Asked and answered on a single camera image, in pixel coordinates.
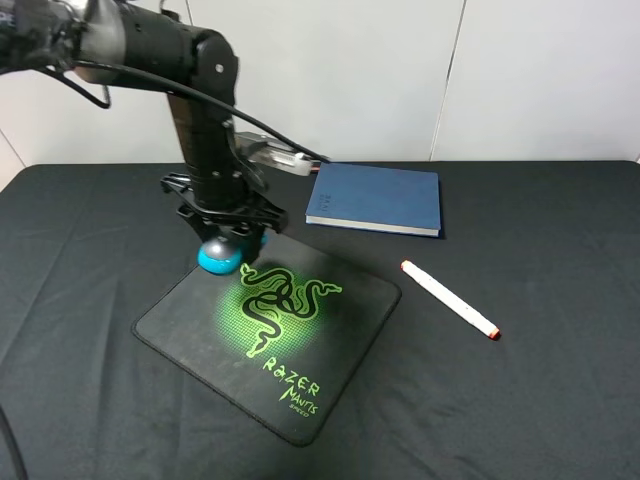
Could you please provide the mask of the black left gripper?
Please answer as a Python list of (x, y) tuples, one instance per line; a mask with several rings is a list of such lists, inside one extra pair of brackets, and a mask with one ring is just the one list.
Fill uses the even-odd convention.
[(185, 174), (164, 176), (160, 184), (163, 192), (179, 197), (176, 213), (203, 245), (213, 245), (218, 232), (228, 227), (247, 233), (244, 257), (257, 258), (266, 245), (267, 232), (281, 234), (288, 227), (286, 211), (264, 196), (268, 184), (259, 170), (230, 167), (205, 172), (190, 168)]

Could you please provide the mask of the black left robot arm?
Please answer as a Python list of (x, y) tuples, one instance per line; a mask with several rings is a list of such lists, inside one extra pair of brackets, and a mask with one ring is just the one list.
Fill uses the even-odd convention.
[(261, 250), (265, 232), (281, 232), (284, 210), (265, 197), (267, 184), (236, 141), (239, 59), (219, 32), (182, 23), (168, 10), (129, 1), (4, 1), (1, 72), (36, 71), (102, 109), (67, 78), (73, 72), (103, 89), (156, 91), (169, 98), (186, 164), (161, 180), (180, 200), (180, 215), (204, 251), (225, 258)]

